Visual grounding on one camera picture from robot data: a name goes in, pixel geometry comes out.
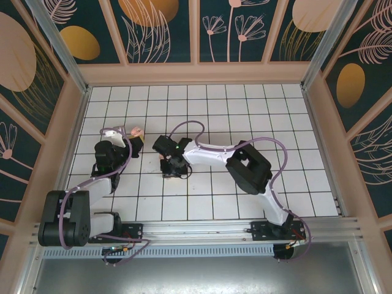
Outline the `black connector housing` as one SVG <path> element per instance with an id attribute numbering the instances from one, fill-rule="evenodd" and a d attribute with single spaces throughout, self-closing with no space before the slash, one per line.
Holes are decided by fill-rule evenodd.
<path id="1" fill-rule="evenodd" d="M 273 246 L 274 258 L 276 260 L 289 260 L 294 255 L 295 248 L 289 244 L 275 244 Z"/>

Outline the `aluminium corner post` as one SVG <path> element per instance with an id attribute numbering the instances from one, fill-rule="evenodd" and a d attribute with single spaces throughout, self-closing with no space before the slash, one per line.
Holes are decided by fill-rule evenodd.
<path id="1" fill-rule="evenodd" d="M 58 53 L 61 61 L 67 68 L 70 76 L 74 80 L 78 89 L 86 94 L 88 89 L 88 84 L 83 78 L 81 71 L 78 68 L 74 57 L 70 54 L 63 38 L 61 37 L 57 27 L 50 19 L 49 14 L 46 11 L 44 4 L 40 0 L 25 0 L 28 7 L 30 8 L 32 14 L 36 17 L 38 24 L 43 29 L 45 35 L 48 37 L 49 41 L 52 43 L 55 51 Z"/>
<path id="2" fill-rule="evenodd" d="M 337 39 L 341 35 L 346 23 L 355 10 L 357 2 L 358 0 L 342 0 L 340 3 L 328 29 L 326 30 L 326 33 L 324 33 L 322 40 L 311 59 L 303 79 L 301 80 L 301 89 L 303 91 L 307 91 L 312 85 L 321 69 L 322 64 L 325 62 L 326 57 L 336 44 Z"/>

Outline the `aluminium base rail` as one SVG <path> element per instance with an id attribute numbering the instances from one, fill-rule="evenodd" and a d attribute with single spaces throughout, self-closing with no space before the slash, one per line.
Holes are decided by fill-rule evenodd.
<path id="1" fill-rule="evenodd" d="M 212 242 L 224 240 L 228 242 L 253 241 L 247 232 L 253 221 L 265 220 L 206 220 L 184 222 L 145 222 L 143 237 L 140 240 L 151 239 L 167 242 Z M 349 217 L 310 218 L 302 222 L 307 239 L 316 242 L 347 241 L 361 239 L 363 234 L 356 219 Z M 262 241 L 278 243 L 288 241 Z"/>

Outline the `aluminium side rail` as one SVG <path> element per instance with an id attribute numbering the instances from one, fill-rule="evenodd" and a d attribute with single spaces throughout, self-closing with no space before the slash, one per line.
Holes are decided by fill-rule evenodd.
<path id="1" fill-rule="evenodd" d="M 330 184 L 331 188 L 331 193 L 333 195 L 333 198 L 335 199 L 335 202 L 337 203 L 337 210 L 338 214 L 342 217 L 348 217 L 348 211 L 347 208 L 345 207 L 344 199 L 342 198 L 341 195 L 341 190 L 339 188 L 339 185 L 336 181 L 336 175 L 333 170 L 331 158 L 328 154 L 327 146 L 322 134 L 322 128 L 319 124 L 319 120 L 316 116 L 316 112 L 314 110 L 314 107 L 312 105 L 311 97 L 307 93 L 307 91 L 301 86 L 301 92 L 303 94 L 303 98 L 306 104 L 306 108 L 309 113 L 309 119 L 311 120 L 311 124 L 315 133 L 315 138 L 319 147 L 320 155 L 325 167 L 325 172 L 326 176 L 328 178 L 328 182 Z"/>
<path id="2" fill-rule="evenodd" d="M 89 92 L 81 92 L 76 86 L 67 85 L 62 90 L 34 167 L 23 210 L 32 224 L 40 221 L 47 193 L 66 187 L 88 98 Z"/>

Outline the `grey metal sheet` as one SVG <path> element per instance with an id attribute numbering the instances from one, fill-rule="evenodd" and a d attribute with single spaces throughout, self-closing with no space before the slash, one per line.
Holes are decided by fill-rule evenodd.
<path id="1" fill-rule="evenodd" d="M 338 253 L 279 263 L 268 257 L 44 260 L 23 294 L 373 294 Z"/>

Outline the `small circuit board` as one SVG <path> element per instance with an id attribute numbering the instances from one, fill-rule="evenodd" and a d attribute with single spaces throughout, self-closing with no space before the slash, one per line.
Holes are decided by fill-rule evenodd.
<path id="1" fill-rule="evenodd" d="M 132 247 L 126 245 L 103 247 L 101 255 L 105 256 L 124 256 L 126 252 L 130 251 Z"/>

